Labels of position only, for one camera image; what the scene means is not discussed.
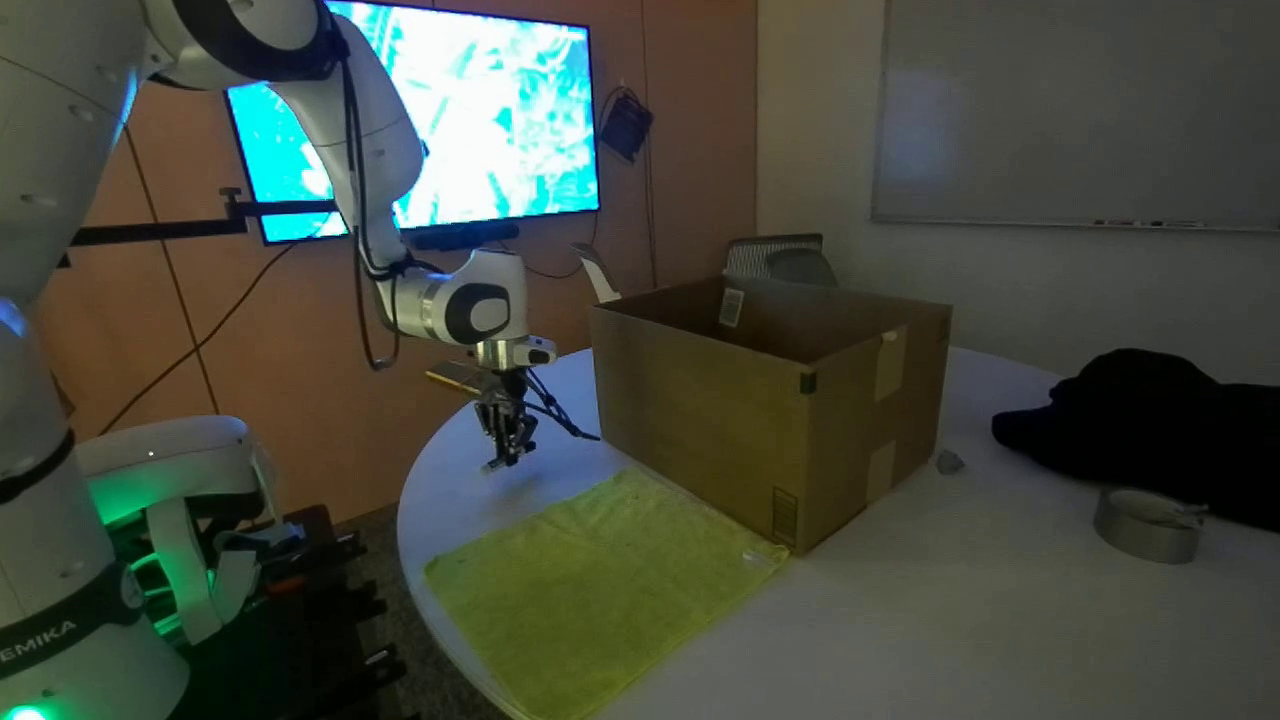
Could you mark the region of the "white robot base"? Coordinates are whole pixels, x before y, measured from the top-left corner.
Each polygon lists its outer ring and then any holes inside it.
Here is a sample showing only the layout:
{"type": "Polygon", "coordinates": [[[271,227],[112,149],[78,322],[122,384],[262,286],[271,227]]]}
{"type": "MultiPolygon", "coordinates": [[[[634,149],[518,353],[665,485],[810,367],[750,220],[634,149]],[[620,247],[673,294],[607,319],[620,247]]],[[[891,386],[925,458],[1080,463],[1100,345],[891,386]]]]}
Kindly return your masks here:
{"type": "Polygon", "coordinates": [[[271,499],[238,415],[68,427],[15,300],[0,300],[0,720],[171,720],[185,643],[248,605],[262,558],[222,533],[271,499]]]}

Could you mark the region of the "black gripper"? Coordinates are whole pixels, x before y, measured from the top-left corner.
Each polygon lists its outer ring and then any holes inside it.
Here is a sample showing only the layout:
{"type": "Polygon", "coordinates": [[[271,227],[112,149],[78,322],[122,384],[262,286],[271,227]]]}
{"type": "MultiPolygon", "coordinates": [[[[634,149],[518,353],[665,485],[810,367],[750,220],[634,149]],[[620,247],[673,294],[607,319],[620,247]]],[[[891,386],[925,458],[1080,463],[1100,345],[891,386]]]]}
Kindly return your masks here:
{"type": "Polygon", "coordinates": [[[485,469],[503,469],[503,458],[521,458],[521,454],[536,450],[536,438],[532,438],[536,418],[532,418],[525,397],[530,397],[525,367],[485,374],[485,391],[475,405],[481,427],[493,435],[493,454],[485,469]]]}

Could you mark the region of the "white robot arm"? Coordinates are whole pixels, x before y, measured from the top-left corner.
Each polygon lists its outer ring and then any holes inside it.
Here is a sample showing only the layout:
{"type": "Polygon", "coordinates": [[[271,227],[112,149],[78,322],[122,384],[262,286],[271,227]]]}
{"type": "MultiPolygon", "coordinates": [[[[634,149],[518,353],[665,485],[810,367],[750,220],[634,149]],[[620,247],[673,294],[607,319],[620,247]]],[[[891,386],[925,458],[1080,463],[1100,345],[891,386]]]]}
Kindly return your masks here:
{"type": "Polygon", "coordinates": [[[438,272],[408,251],[393,202],[422,181],[430,143],[351,19],[328,0],[0,0],[0,447],[13,471],[62,469],[72,450],[25,307],[72,247],[150,81],[269,85],[322,150],[388,329],[468,348],[498,454],[513,463],[532,447],[525,264],[475,251],[438,272]]]}

